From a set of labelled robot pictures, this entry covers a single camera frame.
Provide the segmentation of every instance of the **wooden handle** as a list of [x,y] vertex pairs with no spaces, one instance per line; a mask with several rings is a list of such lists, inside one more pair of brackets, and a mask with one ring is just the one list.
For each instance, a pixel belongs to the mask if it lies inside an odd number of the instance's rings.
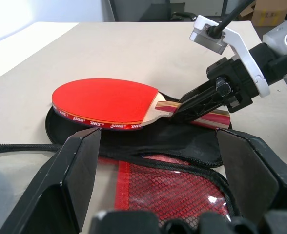
[[[180,103],[173,101],[159,101],[155,109],[174,113],[180,105]],[[228,111],[214,110],[190,123],[211,129],[229,128],[230,114]]]

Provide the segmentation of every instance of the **mesh pocket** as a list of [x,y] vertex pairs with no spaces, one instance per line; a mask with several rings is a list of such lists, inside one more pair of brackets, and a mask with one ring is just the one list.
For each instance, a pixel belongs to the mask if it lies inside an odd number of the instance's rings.
[[202,176],[124,161],[119,162],[115,208],[153,211],[160,225],[180,218],[196,227],[205,211],[230,219],[223,193]]

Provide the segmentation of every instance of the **table tennis paddle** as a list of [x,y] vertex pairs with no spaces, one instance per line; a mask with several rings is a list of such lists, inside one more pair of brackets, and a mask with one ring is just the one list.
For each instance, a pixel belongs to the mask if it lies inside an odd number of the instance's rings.
[[[91,78],[57,88],[52,95],[56,113],[72,121],[114,130],[136,130],[170,117],[180,103],[166,101],[158,89],[128,80]],[[227,111],[216,110],[191,122],[208,128],[228,128]]]

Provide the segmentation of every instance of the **cardboard box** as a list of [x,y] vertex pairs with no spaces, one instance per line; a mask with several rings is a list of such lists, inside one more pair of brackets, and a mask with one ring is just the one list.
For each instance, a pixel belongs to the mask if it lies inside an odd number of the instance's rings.
[[250,20],[253,26],[277,26],[284,22],[287,0],[256,0],[240,15],[241,20]]

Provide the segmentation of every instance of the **white table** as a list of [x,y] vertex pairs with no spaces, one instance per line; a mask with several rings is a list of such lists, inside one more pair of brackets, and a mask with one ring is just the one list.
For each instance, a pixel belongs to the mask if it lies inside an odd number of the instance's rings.
[[[260,43],[250,22],[233,22],[248,48]],[[205,70],[222,56],[188,38],[190,22],[81,23],[0,77],[0,143],[49,143],[44,119],[51,94],[60,85],[82,78],[121,78],[146,83],[179,98],[207,81]],[[227,48],[223,56],[233,55]],[[261,137],[287,163],[287,86],[280,81],[271,95],[231,114],[233,128]],[[37,169],[40,154],[0,155],[0,171],[13,182],[20,165],[23,183],[17,200]],[[115,192],[115,166],[97,169],[94,193],[83,233],[92,214],[113,207],[103,194]],[[223,167],[218,171],[224,173]]]

